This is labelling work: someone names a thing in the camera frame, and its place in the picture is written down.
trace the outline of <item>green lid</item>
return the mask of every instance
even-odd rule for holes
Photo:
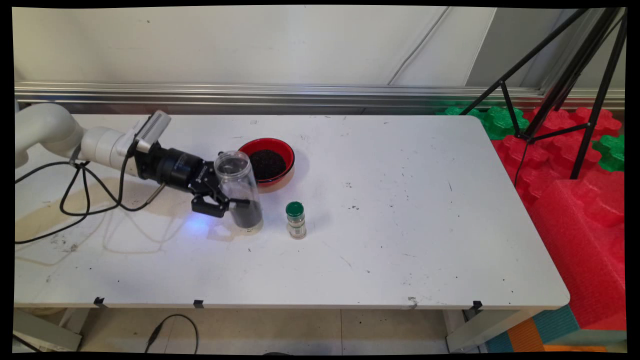
[[[298,201],[292,201],[287,204],[287,209],[285,211],[287,212],[287,215],[295,218],[305,212],[305,207]]]

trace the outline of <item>white wall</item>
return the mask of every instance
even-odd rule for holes
[[[386,85],[443,6],[13,8],[16,80]],[[454,7],[394,85],[464,86],[495,8]]]

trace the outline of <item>spice jar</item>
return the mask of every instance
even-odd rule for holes
[[[287,228],[289,234],[294,239],[302,239],[307,234],[307,227],[305,226],[305,208],[298,201],[292,201],[288,203],[285,212],[287,213]]]

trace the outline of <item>table leg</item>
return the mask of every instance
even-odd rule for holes
[[[484,310],[447,336],[449,352],[466,352],[507,331],[541,310]]]

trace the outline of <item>black cable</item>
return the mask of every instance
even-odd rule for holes
[[[17,178],[15,180],[15,184],[21,182],[22,180],[25,180],[27,177],[32,176],[33,174],[37,173],[38,171],[48,168],[48,167],[52,167],[55,165],[69,165],[68,161],[56,161],[54,163],[48,163],[45,165],[42,165],[41,167],[36,167],[35,169],[29,171],[28,173],[24,174],[23,176],[20,176],[19,178]]]
[[[76,178],[78,177],[78,173],[80,172],[80,170],[82,170],[82,171],[83,171],[83,172],[82,172],[82,180],[83,180],[83,183],[84,183],[84,196],[86,197],[86,212],[88,213],[88,212],[89,212],[89,209],[91,208],[91,200],[90,200],[90,198],[89,198],[89,186],[86,184],[86,174],[85,174],[85,172],[84,172],[84,169],[83,169],[80,165],[78,165],[78,166],[76,167],[76,173],[74,174],[73,178],[71,179],[71,182],[69,183],[69,186],[67,187],[67,190],[65,191],[65,197],[69,194],[69,191],[71,190],[71,187],[72,187],[72,186],[73,186],[73,184],[76,182]],[[62,227],[62,228],[58,229],[58,230],[52,231],[52,232],[50,232],[50,233],[47,233],[47,234],[44,234],[44,235],[40,235],[40,236],[37,236],[37,237],[32,238],[32,239],[29,239],[29,240],[15,241],[14,243],[15,243],[16,245],[26,244],[26,243],[31,243],[31,242],[34,242],[34,241],[36,241],[36,240],[40,240],[40,239],[42,239],[42,238],[46,238],[46,237],[48,237],[48,236],[51,236],[51,235],[57,234],[57,233],[59,233],[60,231],[67,230],[68,228],[70,228],[70,227],[72,227],[72,226],[75,226],[75,225],[77,225],[77,224],[80,224],[84,219],[86,219],[86,217],[87,217],[87,216],[88,216],[88,214],[85,214],[83,217],[81,217],[81,218],[80,218],[80,220],[78,220],[78,221],[76,221],[76,222],[73,222],[72,224],[69,224],[69,225],[67,225],[67,226],[65,226],[65,227]]]
[[[20,339],[16,334],[13,334],[13,338],[14,338],[15,341],[18,341],[19,343],[23,344],[24,346],[30,348],[31,350],[33,350],[35,352],[42,352],[42,350],[40,350],[39,348],[36,348],[32,344],[29,344],[28,342]]]
[[[526,145],[524,145],[524,152],[522,153],[522,160],[520,160],[520,165],[518,166],[518,170],[516,171],[516,176],[513,180],[513,187],[518,185],[518,173],[520,172],[520,168],[522,168],[522,164],[524,163],[524,157],[527,156],[527,148],[529,147],[529,142],[527,141]]]
[[[62,200],[60,201],[60,211],[65,215],[69,215],[69,216],[73,216],[73,217],[81,217],[81,218],[78,221],[76,221],[76,222],[74,222],[74,223],[72,223],[70,225],[62,227],[61,229],[52,231],[52,232],[44,234],[44,235],[37,236],[37,237],[29,239],[29,240],[15,241],[14,244],[20,245],[20,244],[25,244],[25,243],[31,243],[33,241],[40,240],[42,238],[46,238],[48,236],[57,234],[60,231],[64,231],[64,230],[66,230],[66,229],[68,229],[68,228],[70,228],[72,226],[75,226],[75,225],[79,224],[84,219],[86,219],[86,217],[89,216],[89,215],[95,215],[95,214],[99,214],[99,213],[104,213],[104,212],[107,212],[109,210],[115,209],[115,208],[117,208],[119,206],[121,208],[127,210],[127,211],[139,211],[139,210],[144,209],[147,205],[149,205],[151,203],[149,200],[145,201],[144,204],[142,204],[141,206],[138,206],[137,208],[128,208],[127,206],[124,206],[122,204],[122,194],[123,194],[123,189],[124,189],[124,173],[125,173],[125,169],[126,169],[126,166],[127,166],[127,162],[129,160],[129,158],[133,157],[133,152],[134,152],[136,146],[137,146],[137,142],[134,142],[134,143],[131,144],[131,146],[127,150],[127,155],[125,156],[124,161],[122,162],[122,168],[120,169],[120,188],[118,189],[118,198],[117,199],[109,191],[109,189],[102,182],[102,180],[100,180],[100,178],[96,174],[94,174],[93,171],[91,171],[89,168],[86,167],[90,163],[89,161],[85,161],[84,163],[81,163],[81,164],[75,164],[75,163],[71,164],[76,168],[76,173],[74,174],[73,178],[71,179],[71,182],[67,186],[65,194],[62,197]],[[56,162],[53,162],[53,163],[48,163],[48,164],[42,165],[40,167],[37,167],[37,168],[33,169],[32,171],[28,172],[27,174],[19,177],[18,179],[16,179],[15,180],[15,184],[18,184],[19,182],[25,180],[27,177],[37,173],[38,171],[41,171],[41,170],[45,169],[45,168],[56,166],[56,165],[69,165],[69,164],[70,163],[67,162],[67,161],[56,161]],[[86,196],[86,211],[84,213],[70,213],[70,212],[68,212],[68,211],[66,211],[64,209],[64,205],[65,205],[65,201],[67,200],[67,196],[69,195],[69,192],[71,191],[71,187],[73,187],[73,185],[76,183],[76,179],[77,179],[78,173],[80,171],[82,171],[83,183],[84,183],[84,194]],[[114,204],[113,206],[110,206],[108,208],[104,208],[104,209],[100,209],[100,210],[96,210],[96,211],[90,211],[90,209],[91,209],[91,200],[90,200],[90,196],[89,196],[89,186],[87,185],[87,182],[86,182],[86,173],[87,172],[89,172],[89,174],[91,176],[93,176],[93,178],[102,186],[104,191],[107,192],[107,194],[109,194],[109,196],[116,202],[116,204]]]
[[[198,335],[198,327],[196,326],[196,323],[193,322],[192,319],[190,319],[188,316],[186,315],[182,315],[182,314],[173,314],[173,315],[169,315],[166,318],[164,318],[163,321],[161,321],[158,326],[156,326],[156,328],[154,329],[154,331],[151,333],[151,336],[149,336],[149,340],[147,340],[147,348],[145,349],[145,353],[147,353],[149,351],[149,348],[151,347],[151,345],[154,343],[154,341],[156,340],[156,338],[158,337],[158,334],[160,333],[160,330],[162,330],[162,325],[164,324],[165,321],[167,321],[167,319],[174,317],[174,316],[180,316],[183,317],[187,320],[189,320],[189,322],[193,325],[193,330],[195,330],[196,332],[196,349],[193,351],[194,354],[196,354],[198,352],[198,344],[200,342],[200,336]]]

